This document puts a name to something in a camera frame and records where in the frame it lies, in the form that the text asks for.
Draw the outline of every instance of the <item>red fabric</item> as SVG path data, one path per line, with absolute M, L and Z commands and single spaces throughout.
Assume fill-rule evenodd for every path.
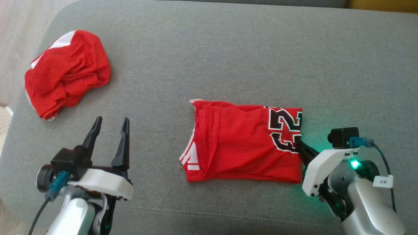
M 196 109 L 194 136 L 180 157 L 188 182 L 253 179 L 301 183 L 302 162 L 294 149 L 294 139 L 301 135 L 301 108 L 191 102 Z
M 77 105 L 89 89 L 110 80 L 110 65 L 100 39 L 82 30 L 57 39 L 31 66 L 25 75 L 26 92 L 39 117 L 47 120 L 57 116 L 61 107 Z

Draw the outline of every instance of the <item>red jersey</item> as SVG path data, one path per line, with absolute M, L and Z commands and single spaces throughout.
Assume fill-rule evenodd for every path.
M 302 109 L 190 101 L 195 127 L 180 161 L 188 182 L 254 179 L 300 184 Z

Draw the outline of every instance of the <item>jersey number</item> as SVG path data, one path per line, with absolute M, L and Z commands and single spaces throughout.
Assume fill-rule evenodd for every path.
M 292 140 L 283 139 L 282 132 L 273 132 L 270 134 L 273 139 L 273 143 L 276 145 L 277 149 L 281 151 L 297 153 L 294 143 L 301 138 L 302 112 L 298 112 L 295 120 L 292 115 L 284 109 L 279 111 L 270 109 L 270 121 L 268 128 L 270 130 L 283 130 L 284 125 L 287 125 L 290 132 L 295 132 Z

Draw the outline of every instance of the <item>blue connector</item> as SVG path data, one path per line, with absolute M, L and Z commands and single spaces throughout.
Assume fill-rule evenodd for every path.
M 49 186 L 48 191 L 45 193 L 45 199 L 49 199 L 49 201 L 53 202 L 59 195 L 59 191 L 67 186 L 69 180 L 70 173 L 67 171 L 61 171 Z
M 364 146 L 366 148 L 373 148 L 375 141 L 373 139 L 368 139 L 365 137 L 350 137 L 349 145 L 353 148 L 359 148 Z

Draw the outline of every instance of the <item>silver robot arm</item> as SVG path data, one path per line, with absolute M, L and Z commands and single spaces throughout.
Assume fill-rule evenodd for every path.
M 108 235 L 116 201 L 132 199 L 133 186 L 127 174 L 129 120 L 125 118 L 122 125 L 122 138 L 111 167 L 92 166 L 90 160 L 101 122 L 102 118 L 98 117 L 83 145 L 74 150 L 61 149 L 51 165 L 44 165 L 38 172 L 36 185 L 39 191 L 46 193 L 47 199 L 51 199 L 50 192 L 60 172 L 72 176 L 59 191 L 64 203 L 45 235 Z
M 296 148 L 306 167 L 302 189 L 318 196 L 340 218 L 346 235 L 403 235 L 405 228 L 395 211 L 373 186 L 379 170 L 372 161 L 353 161 L 359 148 L 350 144 L 357 128 L 333 129 L 328 136 L 335 149 L 318 153 L 303 141 Z

